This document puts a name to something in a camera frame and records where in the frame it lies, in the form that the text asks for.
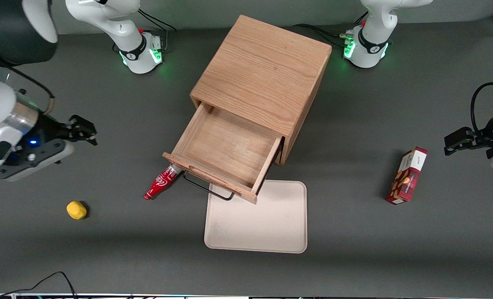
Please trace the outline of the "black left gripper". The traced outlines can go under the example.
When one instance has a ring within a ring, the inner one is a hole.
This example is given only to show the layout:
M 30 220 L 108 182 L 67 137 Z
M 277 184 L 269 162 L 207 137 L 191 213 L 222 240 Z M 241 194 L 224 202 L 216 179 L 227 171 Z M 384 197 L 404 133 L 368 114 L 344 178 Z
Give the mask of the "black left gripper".
M 444 137 L 444 155 L 464 150 L 486 149 L 487 159 L 493 158 L 493 131 L 488 129 L 476 130 L 470 127 L 461 127 Z

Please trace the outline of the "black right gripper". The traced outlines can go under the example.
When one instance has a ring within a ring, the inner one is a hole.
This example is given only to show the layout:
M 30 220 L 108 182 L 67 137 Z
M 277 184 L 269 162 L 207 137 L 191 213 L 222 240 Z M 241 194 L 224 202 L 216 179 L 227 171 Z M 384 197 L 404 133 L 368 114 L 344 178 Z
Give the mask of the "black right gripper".
M 59 123 L 55 119 L 41 115 L 36 125 L 22 138 L 22 150 L 57 150 L 66 149 L 64 140 L 70 142 L 86 141 L 93 146 L 97 146 L 95 140 L 97 130 L 95 125 L 79 115 L 70 117 L 69 125 L 71 130 L 64 123 Z

